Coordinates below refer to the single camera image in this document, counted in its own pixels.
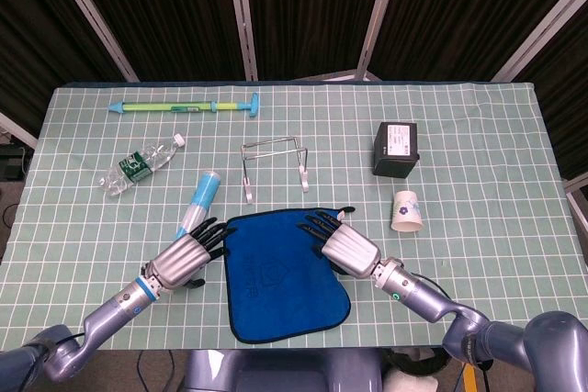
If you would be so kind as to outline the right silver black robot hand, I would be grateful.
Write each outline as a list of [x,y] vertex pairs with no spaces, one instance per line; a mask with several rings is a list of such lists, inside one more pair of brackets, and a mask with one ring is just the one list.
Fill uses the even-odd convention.
[[347,275],[370,278],[380,263],[376,244],[322,209],[305,215],[297,227],[313,237],[313,252],[319,258],[327,258]]

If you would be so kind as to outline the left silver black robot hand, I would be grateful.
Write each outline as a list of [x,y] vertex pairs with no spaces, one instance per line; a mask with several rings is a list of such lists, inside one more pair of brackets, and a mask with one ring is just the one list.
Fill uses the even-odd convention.
[[218,223],[216,218],[202,221],[145,264],[139,280],[155,293],[203,286],[204,280],[193,276],[225,253],[221,244],[234,232],[235,228]]

